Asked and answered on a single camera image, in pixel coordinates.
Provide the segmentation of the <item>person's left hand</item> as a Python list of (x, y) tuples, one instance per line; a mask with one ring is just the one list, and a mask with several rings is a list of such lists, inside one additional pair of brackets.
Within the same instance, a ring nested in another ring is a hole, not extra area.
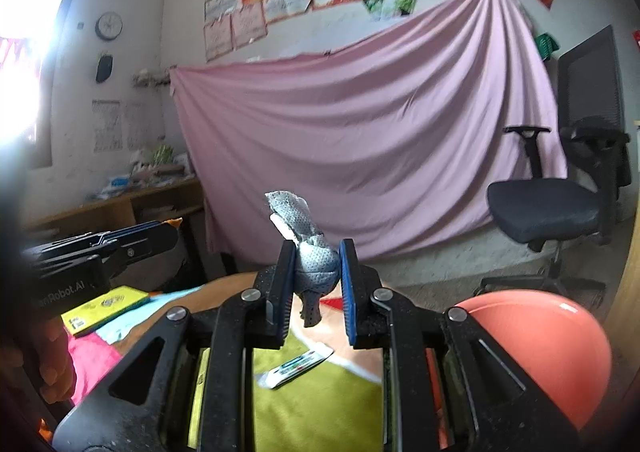
[(47, 404), (70, 400), (75, 392), (77, 376), (62, 319), (54, 318), (36, 325), (32, 329), (32, 343), (39, 358), (43, 400)]

